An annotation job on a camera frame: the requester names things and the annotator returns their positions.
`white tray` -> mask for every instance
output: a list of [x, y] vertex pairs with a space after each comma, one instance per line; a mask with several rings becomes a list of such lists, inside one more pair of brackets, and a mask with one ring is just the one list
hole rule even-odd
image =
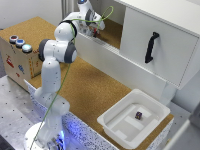
[[[135, 118], [137, 112], [142, 113], [141, 120]], [[135, 149], [169, 113], [169, 108], [135, 89], [97, 120], [118, 144]]]

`white cabinet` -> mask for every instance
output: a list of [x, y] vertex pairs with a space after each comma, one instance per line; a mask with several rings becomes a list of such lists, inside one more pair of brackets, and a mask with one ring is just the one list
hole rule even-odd
[[[145, 63], [153, 33], [153, 60]], [[131, 8], [126, 8], [120, 54], [152, 73], [180, 86], [198, 37]]]

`black handle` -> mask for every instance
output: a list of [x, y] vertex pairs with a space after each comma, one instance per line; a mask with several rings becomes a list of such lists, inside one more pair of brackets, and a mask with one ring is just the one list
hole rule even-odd
[[152, 53], [152, 49], [154, 46], [154, 40], [157, 39], [160, 35], [156, 32], [153, 32], [153, 36], [151, 37], [150, 41], [149, 41], [149, 45], [147, 48], [147, 53], [145, 56], [145, 63], [148, 64], [150, 61], [153, 60], [153, 57], [151, 57], [151, 53]]

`brown table surface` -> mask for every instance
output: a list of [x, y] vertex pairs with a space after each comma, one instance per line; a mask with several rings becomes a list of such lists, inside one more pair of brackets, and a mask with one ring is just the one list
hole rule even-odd
[[[119, 24], [116, 24], [112, 21], [108, 21], [108, 23], [105, 22], [105, 24], [106, 26], [109, 24], [108, 26], [116, 26], [116, 28], [120, 28]], [[9, 41], [9, 37], [11, 35], [18, 35], [28, 44], [32, 45], [33, 49], [36, 50], [39, 43], [43, 39], [54, 39], [55, 28], [56, 27], [52, 24], [39, 17], [36, 17], [0, 31], [0, 36]], [[101, 32], [102, 39], [104, 37], [107, 43], [110, 43], [115, 47], [118, 45], [119, 47], [121, 31], [107, 31], [109, 31], [109, 33], [106, 32], [106, 30]], [[119, 31], [119, 33], [115, 33], [115, 35], [118, 35], [118, 37], [113, 36], [114, 33], [111, 31]], [[68, 64], [61, 63], [60, 66], [63, 79]], [[36, 88], [40, 87], [41, 75], [36, 76], [29, 82]], [[119, 149], [123, 150], [121, 146], [115, 143], [104, 133], [102, 126], [97, 123], [97, 118], [116, 102], [122, 99], [125, 95], [127, 95], [130, 91], [131, 89], [125, 85], [77, 57], [76, 61], [71, 64], [69, 74], [66, 78], [60, 95], [70, 102], [70, 111], [72, 113], [87, 123], [103, 137], [112, 142]], [[173, 115], [170, 114], [167, 116], [164, 121], [162, 121], [162, 123], [137, 148], [137, 150], [146, 149], [172, 119]]]

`small dark object in bin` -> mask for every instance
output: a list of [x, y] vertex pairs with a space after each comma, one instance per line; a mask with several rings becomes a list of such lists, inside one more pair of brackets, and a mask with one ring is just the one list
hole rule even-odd
[[135, 115], [135, 118], [138, 119], [138, 120], [141, 120], [142, 113], [141, 112], [137, 112], [136, 115]]

